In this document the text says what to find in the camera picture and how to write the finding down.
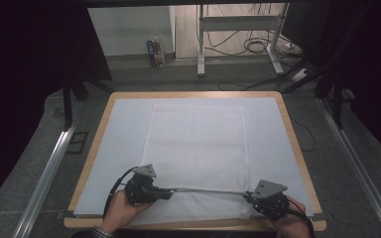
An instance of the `metal rod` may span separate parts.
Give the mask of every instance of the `metal rod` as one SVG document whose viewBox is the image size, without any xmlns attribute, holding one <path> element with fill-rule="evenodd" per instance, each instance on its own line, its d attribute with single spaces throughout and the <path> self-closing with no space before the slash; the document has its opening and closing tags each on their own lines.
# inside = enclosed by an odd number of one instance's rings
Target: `metal rod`
<svg viewBox="0 0 381 238">
<path fill-rule="evenodd" d="M 336 140 L 339 143 L 342 151 L 347 157 L 351 168 L 353 169 L 355 175 L 357 176 L 358 181 L 360 182 L 364 193 L 366 193 L 367 198 L 369 199 L 372 207 L 374 208 L 378 218 L 381 222 L 381 194 L 377 189 L 376 185 L 372 181 L 369 173 L 365 170 L 363 164 L 361 163 L 360 158 L 358 158 L 354 148 L 351 146 L 348 138 L 346 137 L 343 130 L 338 128 L 338 125 L 333 121 L 331 116 L 331 109 L 324 99 L 317 100 L 320 108 L 322 109 L 323 114 L 327 120 L 327 123 L 330 126 Z"/>
<path fill-rule="evenodd" d="M 74 113 L 75 116 L 79 114 L 82 107 L 82 103 L 76 107 Z M 77 124 L 76 119 L 72 120 L 71 127 L 67 131 L 63 131 L 55 145 L 54 151 L 46 164 L 45 170 L 36 185 L 33 195 L 30 197 L 29 203 L 24 210 L 23 215 L 15 229 L 13 238 L 27 238 L 29 237 L 33 226 L 36 222 L 37 216 L 42 209 L 43 202 L 51 188 L 52 182 L 54 181 L 55 175 L 58 171 L 59 165 L 61 164 L 62 158 L 64 157 L 64 152 L 66 151 L 67 145 L 69 144 L 70 138 Z"/>
<path fill-rule="evenodd" d="M 64 128 L 67 132 L 72 124 L 72 102 L 70 100 L 70 83 L 67 75 L 63 79 L 63 108 L 64 108 Z"/>
<path fill-rule="evenodd" d="M 275 51 L 275 47 L 277 46 L 278 38 L 280 37 L 281 29 L 283 28 L 284 19 L 286 18 L 288 6 L 289 3 L 285 3 L 283 8 L 281 9 L 280 15 L 278 16 L 275 32 L 271 40 L 271 49 L 273 51 Z"/>
<path fill-rule="evenodd" d="M 247 193 L 243 191 L 208 190 L 208 189 L 197 189 L 197 188 L 186 188 L 186 187 L 169 188 L 169 190 L 172 190 L 174 192 L 196 191 L 196 192 L 212 192 L 212 193 L 223 193 L 223 194 L 234 194 L 234 195 L 247 195 Z"/>
<path fill-rule="evenodd" d="M 205 76 L 205 46 L 203 45 L 203 5 L 199 5 L 199 46 L 197 51 L 197 75 Z"/>
</svg>

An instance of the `metal frame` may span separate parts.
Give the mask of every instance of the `metal frame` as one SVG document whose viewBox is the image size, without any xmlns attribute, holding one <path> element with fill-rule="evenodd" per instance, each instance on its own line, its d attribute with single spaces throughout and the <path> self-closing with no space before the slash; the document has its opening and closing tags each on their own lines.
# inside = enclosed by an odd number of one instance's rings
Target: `metal frame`
<svg viewBox="0 0 381 238">
<path fill-rule="evenodd" d="M 275 31 L 271 45 L 267 46 L 275 72 L 284 74 L 280 61 L 275 53 L 278 38 L 283 27 L 288 8 L 285 3 L 278 16 L 232 16 L 232 17 L 203 17 L 203 5 L 199 5 L 199 46 L 197 54 L 197 75 L 205 76 L 205 55 L 203 44 L 204 32 L 221 31 Z"/>
<path fill-rule="evenodd" d="M 327 101 L 325 101 L 325 99 L 318 99 L 317 103 L 319 104 L 320 109 L 322 109 L 322 112 L 336 138 L 336 141 L 347 157 L 351 168 L 353 169 L 358 181 L 364 190 L 364 193 L 366 193 L 367 198 L 369 199 L 381 222 L 381 194 L 379 190 L 377 189 L 368 172 L 365 170 L 360 158 L 358 158 L 357 154 L 355 153 L 355 150 L 351 146 L 351 143 L 346 137 L 344 131 L 339 129 L 338 125 L 333 121 L 331 116 L 332 110 L 330 109 Z"/>
<path fill-rule="evenodd" d="M 83 107 L 83 103 L 80 102 L 75 110 L 73 111 L 73 119 L 70 123 L 70 127 L 66 131 L 62 131 L 57 144 L 55 145 L 54 151 L 46 164 L 45 170 L 40 177 L 39 182 L 30 197 L 29 203 L 24 210 L 23 215 L 15 229 L 13 238 L 29 237 L 33 226 L 36 222 L 37 216 L 42 209 L 43 202 L 48 195 L 48 191 L 51 188 L 52 182 L 54 181 L 55 175 L 58 171 L 59 165 L 61 164 L 62 158 L 64 157 L 64 152 L 66 151 L 67 145 L 69 144 L 70 138 L 75 131 L 75 127 L 78 121 L 79 113 Z"/>
</svg>

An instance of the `gray floor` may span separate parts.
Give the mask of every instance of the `gray floor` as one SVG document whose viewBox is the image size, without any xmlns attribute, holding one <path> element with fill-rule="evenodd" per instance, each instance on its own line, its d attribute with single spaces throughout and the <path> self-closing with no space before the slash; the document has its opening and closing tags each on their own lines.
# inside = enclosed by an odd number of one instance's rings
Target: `gray floor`
<svg viewBox="0 0 381 238">
<path fill-rule="evenodd" d="M 140 58 L 125 60 L 109 59 L 113 81 L 106 84 L 117 91 L 241 90 L 244 86 L 235 84 L 251 85 L 275 77 L 270 62 L 262 57 L 210 59 L 205 77 L 196 76 L 194 60 L 171 60 L 164 68 L 150 68 Z M 274 90 L 277 83 L 278 80 L 273 80 L 251 90 Z M 281 87 L 290 83 L 283 81 Z M 284 94 L 284 99 L 327 222 L 326 230 L 318 232 L 317 237 L 381 237 L 381 223 L 318 107 L 313 94 L 315 86 L 316 82 L 311 82 Z M 89 98 L 76 127 L 76 132 L 88 133 L 84 150 L 81 154 L 64 155 L 30 237 L 69 237 L 75 232 L 64 227 L 64 213 L 109 97 L 94 86 L 87 88 Z M 0 237 L 11 237 L 14 233 L 63 129 L 62 108 L 60 91 L 48 97 L 34 137 L 0 190 Z M 381 145 L 348 104 L 342 108 L 342 123 L 381 191 Z"/>
</svg>

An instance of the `aluminum rail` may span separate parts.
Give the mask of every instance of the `aluminum rail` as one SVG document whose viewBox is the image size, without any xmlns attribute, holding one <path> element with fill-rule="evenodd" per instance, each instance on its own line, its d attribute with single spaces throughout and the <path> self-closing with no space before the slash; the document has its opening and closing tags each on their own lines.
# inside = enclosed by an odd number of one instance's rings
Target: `aluminum rail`
<svg viewBox="0 0 381 238">
<path fill-rule="evenodd" d="M 46 164 L 45 170 L 40 177 L 39 182 L 30 197 L 29 203 L 21 216 L 20 222 L 15 229 L 13 238 L 27 238 L 29 237 L 33 226 L 36 222 L 37 216 L 42 209 L 43 202 L 48 195 L 48 191 L 51 188 L 52 182 L 54 181 L 55 175 L 58 171 L 59 165 L 61 164 L 62 158 L 64 157 L 64 152 L 66 151 L 67 145 L 69 144 L 70 138 L 78 121 L 78 115 L 82 110 L 83 103 L 79 102 L 73 111 L 73 120 L 70 128 L 62 132 L 55 148 Z"/>
<path fill-rule="evenodd" d="M 318 99 L 317 103 L 322 109 L 327 123 L 330 126 L 330 129 L 332 130 L 336 140 L 339 143 L 339 146 L 341 147 L 342 151 L 347 157 L 351 165 L 351 168 L 357 176 L 358 181 L 360 182 L 364 192 L 366 193 L 367 198 L 369 199 L 381 222 L 381 194 L 379 190 L 377 189 L 376 185 L 372 181 L 372 178 L 361 163 L 360 158 L 358 158 L 357 154 L 355 153 L 355 150 L 351 146 L 351 143 L 346 137 L 344 131 L 340 130 L 336 123 L 333 121 L 329 104 L 324 99 Z"/>
</svg>

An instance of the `electronic device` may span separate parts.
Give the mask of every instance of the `electronic device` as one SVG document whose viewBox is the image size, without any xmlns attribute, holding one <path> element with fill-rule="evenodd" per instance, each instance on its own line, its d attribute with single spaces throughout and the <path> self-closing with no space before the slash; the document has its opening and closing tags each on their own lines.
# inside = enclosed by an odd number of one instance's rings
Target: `electronic device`
<svg viewBox="0 0 381 238">
<path fill-rule="evenodd" d="M 131 172 L 134 173 L 132 178 L 130 178 L 126 184 L 121 183 L 122 180 Z M 146 202 L 155 202 L 158 199 L 169 200 L 174 192 L 179 191 L 232 193 L 242 195 L 247 202 L 253 205 L 253 208 L 256 211 L 264 214 L 273 221 L 284 217 L 286 214 L 299 216 L 307 223 L 311 232 L 311 237 L 315 237 L 312 222 L 308 217 L 306 217 L 305 213 L 302 210 L 296 211 L 289 209 L 290 201 L 283 194 L 283 191 L 287 190 L 285 185 L 267 180 L 259 180 L 259 183 L 254 191 L 246 192 L 204 190 L 194 188 L 159 188 L 157 186 L 153 186 L 153 181 L 156 177 L 157 174 L 154 171 L 152 165 L 134 167 L 128 170 L 110 190 L 104 207 L 103 217 L 105 216 L 111 199 L 120 184 L 125 185 L 124 189 L 128 198 L 128 202 L 131 205 Z"/>
</svg>

